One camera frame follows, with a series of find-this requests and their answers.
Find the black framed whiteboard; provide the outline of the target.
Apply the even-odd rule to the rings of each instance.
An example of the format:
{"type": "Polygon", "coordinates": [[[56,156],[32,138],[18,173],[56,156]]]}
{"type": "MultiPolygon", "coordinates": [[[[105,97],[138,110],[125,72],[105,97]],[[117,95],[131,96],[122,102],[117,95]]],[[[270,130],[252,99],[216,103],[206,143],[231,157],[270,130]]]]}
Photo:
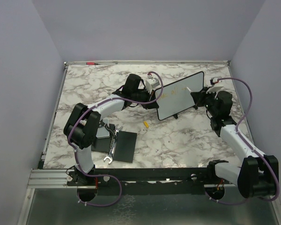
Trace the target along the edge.
{"type": "Polygon", "coordinates": [[[159,108],[157,116],[159,120],[164,120],[173,116],[177,118],[177,114],[193,107],[195,105],[191,93],[186,87],[189,87],[192,92],[198,92],[204,86],[204,72],[198,72],[187,76],[178,81],[167,84],[163,89],[158,88],[155,91],[155,96],[160,96],[157,99],[159,108]]]}

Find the yellow marker cap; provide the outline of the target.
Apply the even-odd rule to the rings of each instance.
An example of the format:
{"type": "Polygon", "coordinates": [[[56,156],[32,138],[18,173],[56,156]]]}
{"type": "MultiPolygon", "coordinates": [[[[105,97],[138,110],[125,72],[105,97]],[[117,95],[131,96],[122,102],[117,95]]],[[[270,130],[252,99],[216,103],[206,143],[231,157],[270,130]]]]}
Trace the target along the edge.
{"type": "Polygon", "coordinates": [[[149,125],[148,125],[148,123],[147,123],[146,121],[144,121],[143,123],[144,123],[144,126],[145,126],[146,128],[149,128],[149,125]]]}

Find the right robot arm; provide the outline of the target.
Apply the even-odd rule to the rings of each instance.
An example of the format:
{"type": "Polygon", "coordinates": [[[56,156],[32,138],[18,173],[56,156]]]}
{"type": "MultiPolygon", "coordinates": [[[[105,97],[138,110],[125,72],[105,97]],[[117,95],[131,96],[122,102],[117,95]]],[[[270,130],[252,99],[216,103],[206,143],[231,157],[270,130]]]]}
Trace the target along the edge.
{"type": "Polygon", "coordinates": [[[237,167],[225,160],[214,160],[208,164],[206,179],[210,183],[224,179],[236,185],[246,199],[276,197],[280,190],[278,159],[259,150],[237,128],[230,115],[232,94],[227,91],[208,92],[208,88],[203,88],[199,92],[191,92],[191,96],[195,108],[206,108],[211,115],[212,130],[232,148],[242,164],[237,167]]]}

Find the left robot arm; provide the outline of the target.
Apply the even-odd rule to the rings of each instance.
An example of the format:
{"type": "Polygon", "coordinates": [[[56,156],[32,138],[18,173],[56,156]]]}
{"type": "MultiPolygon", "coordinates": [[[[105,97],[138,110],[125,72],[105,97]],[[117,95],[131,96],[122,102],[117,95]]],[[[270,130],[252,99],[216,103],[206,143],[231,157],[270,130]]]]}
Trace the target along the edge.
{"type": "Polygon", "coordinates": [[[77,103],[66,122],[63,133],[74,149],[74,171],[68,173],[69,186],[97,183],[99,175],[94,174],[95,164],[92,151],[106,152],[113,161],[132,163],[137,134],[119,131],[115,125],[108,125],[104,119],[115,112],[141,105],[144,109],[158,109],[161,95],[155,94],[155,87],[162,86],[160,77],[143,80],[130,74],[124,85],[109,97],[87,106],[77,103]]]}

